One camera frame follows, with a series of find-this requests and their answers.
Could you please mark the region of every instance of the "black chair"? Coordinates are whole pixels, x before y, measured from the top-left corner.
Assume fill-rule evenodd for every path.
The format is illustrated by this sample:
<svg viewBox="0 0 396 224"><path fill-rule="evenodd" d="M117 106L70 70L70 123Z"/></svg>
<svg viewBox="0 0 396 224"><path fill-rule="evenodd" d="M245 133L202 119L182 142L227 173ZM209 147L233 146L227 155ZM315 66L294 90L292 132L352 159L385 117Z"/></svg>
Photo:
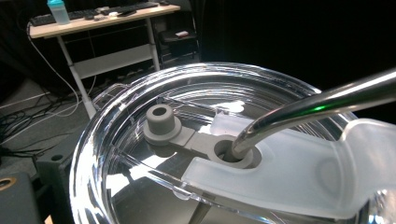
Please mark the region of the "black chair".
<svg viewBox="0 0 396 224"><path fill-rule="evenodd" d="M157 24L154 24L157 40L162 46L167 47L172 57L191 54L191 57L194 58L195 51L198 51L198 41L190 0L168 0L167 2L171 5L180 6L180 11L164 16L166 26L164 30L159 31ZM163 58L166 49L163 49L162 46L158 48L158 53L164 67Z"/></svg>

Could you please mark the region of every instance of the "white desk leg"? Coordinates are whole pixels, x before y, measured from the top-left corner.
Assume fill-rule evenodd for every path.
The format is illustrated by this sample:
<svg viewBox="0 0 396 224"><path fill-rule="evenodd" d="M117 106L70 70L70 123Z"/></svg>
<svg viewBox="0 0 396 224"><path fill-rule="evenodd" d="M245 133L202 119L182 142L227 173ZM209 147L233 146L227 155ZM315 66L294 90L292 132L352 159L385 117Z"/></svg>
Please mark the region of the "white desk leg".
<svg viewBox="0 0 396 224"><path fill-rule="evenodd" d="M62 37L60 35L56 36L58 38L59 45L61 46L62 52L64 53L64 57L67 60L67 64L69 65L70 71L72 72L73 78L75 79L79 92L81 93L82 97L82 103L85 106L85 109L87 110L88 116L90 119L95 115L96 110L95 107L93 107L93 103L88 96L87 92L85 91L84 85L81 82L81 78L78 75L78 72L76 71L76 68L74 67L74 64L70 58L69 52L67 51L66 46L64 45L64 41L62 40Z"/></svg>
<svg viewBox="0 0 396 224"><path fill-rule="evenodd" d="M160 71L160 62L158 61L157 47L155 45L154 34L152 33L151 20L146 18L146 25L148 28L148 42L151 51L152 62L154 63L155 71Z"/></svg>

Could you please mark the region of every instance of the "blue bottle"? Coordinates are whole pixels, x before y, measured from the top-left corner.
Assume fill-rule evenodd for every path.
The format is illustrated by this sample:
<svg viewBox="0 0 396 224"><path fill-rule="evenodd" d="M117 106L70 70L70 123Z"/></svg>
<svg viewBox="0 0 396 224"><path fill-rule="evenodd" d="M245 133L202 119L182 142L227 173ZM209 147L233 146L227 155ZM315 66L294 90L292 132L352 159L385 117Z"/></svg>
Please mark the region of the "blue bottle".
<svg viewBox="0 0 396 224"><path fill-rule="evenodd" d="M49 0L47 5L52 13L52 16L56 22L60 25L65 25L70 23L69 16L67 15L66 7L64 6L64 1L62 0Z"/></svg>

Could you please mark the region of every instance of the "desk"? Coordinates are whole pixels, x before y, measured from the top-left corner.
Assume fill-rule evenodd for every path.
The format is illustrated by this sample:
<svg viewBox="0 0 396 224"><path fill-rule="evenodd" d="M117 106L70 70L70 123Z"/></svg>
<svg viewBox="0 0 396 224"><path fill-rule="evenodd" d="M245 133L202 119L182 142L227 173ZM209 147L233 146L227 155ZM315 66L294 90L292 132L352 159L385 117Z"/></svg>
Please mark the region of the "desk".
<svg viewBox="0 0 396 224"><path fill-rule="evenodd" d="M78 89L81 93L82 102L88 112L90 119L96 113L93 107L92 101L88 96L85 88L81 82L82 78L95 76L107 71L111 71L123 66L143 62L148 59L152 59L154 63L154 68L156 71L160 70L160 64L158 61L157 49L155 46L154 36L151 29L150 17L156 17L164 14L173 13L180 10L178 6L157 6L146 9L137 10L134 15L117 18L117 17L107 17L107 19L102 21L86 21L84 19L72 20L69 24L58 25L48 24L43 26L31 26L30 27L30 37L32 38L51 38L56 37L61 46L64 57L67 60L67 64L73 75L74 80L78 85ZM86 61L73 63L67 48L62 39L62 35L69 35L81 31L87 31L91 29L101 28L105 26L120 24L128 21L146 20L146 25L148 29L148 44L139 46L132 49L122 50L116 53L111 53L105 56L92 58Z"/></svg>

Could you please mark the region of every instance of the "keyboard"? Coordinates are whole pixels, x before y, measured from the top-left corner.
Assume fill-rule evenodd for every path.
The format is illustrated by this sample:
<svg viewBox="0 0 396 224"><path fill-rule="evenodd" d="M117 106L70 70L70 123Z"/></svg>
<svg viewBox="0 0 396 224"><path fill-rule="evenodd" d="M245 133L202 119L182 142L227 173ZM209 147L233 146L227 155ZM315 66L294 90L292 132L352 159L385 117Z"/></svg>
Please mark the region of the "keyboard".
<svg viewBox="0 0 396 224"><path fill-rule="evenodd" d="M90 16L90 15L96 16L99 13L97 13L95 9L86 9L86 10L69 12L67 14L69 15L70 21L72 21L72 20L84 18L85 16ZM40 26L40 25L56 23L56 20L53 18L52 15L49 14L49 15L37 16L31 18L30 22L32 23L33 26Z"/></svg>
<svg viewBox="0 0 396 224"><path fill-rule="evenodd" d="M123 7L111 7L110 9L106 9L101 11L101 13L105 16L107 16L110 12L126 12L126 11L136 11L140 9L145 9L145 8L150 8L150 7L157 7L158 4L153 3L153 2L142 2L142 3L135 3L133 5L129 6L123 6Z"/></svg>

